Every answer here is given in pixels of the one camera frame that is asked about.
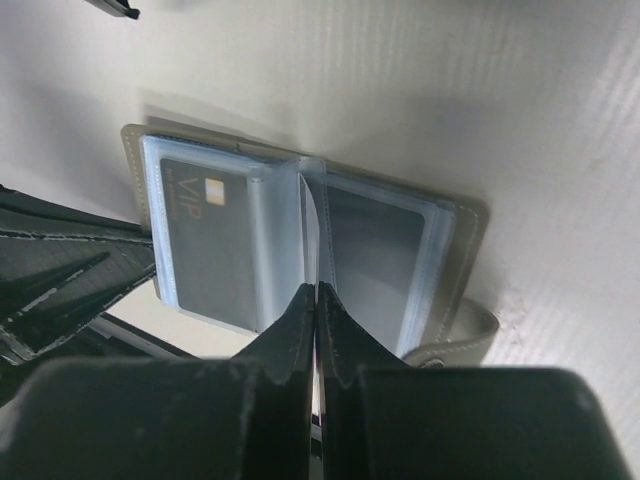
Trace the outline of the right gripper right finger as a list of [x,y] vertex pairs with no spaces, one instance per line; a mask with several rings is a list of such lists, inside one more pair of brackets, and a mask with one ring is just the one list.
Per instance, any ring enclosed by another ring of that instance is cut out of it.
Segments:
[[553,368],[414,368],[321,284],[316,307],[328,479],[627,479],[583,379]]

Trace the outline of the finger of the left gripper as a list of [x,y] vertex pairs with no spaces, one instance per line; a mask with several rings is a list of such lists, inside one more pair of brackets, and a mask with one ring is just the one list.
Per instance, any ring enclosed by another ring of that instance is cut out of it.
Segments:
[[136,224],[1,190],[1,356],[30,362],[66,343],[156,273]]

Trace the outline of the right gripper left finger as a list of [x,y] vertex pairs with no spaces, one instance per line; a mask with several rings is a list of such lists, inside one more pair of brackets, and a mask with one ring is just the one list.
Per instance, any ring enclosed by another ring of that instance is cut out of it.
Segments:
[[305,479],[315,290],[228,359],[69,358],[1,417],[5,479]]

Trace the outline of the grey leather card holder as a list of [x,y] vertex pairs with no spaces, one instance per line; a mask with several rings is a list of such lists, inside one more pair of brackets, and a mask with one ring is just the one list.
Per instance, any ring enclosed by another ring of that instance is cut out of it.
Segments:
[[[475,366],[486,355],[498,320],[463,296],[489,220],[483,202],[218,132],[130,124],[121,137],[166,306],[259,334],[300,284],[322,281],[369,334],[412,366]],[[179,307],[163,158],[246,178],[254,331]]]

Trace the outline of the black plastic card box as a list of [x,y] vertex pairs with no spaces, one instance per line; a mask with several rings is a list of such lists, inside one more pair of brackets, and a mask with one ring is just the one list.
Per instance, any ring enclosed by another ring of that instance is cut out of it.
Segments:
[[128,0],[86,0],[99,10],[116,18],[138,20],[140,10],[132,7]]

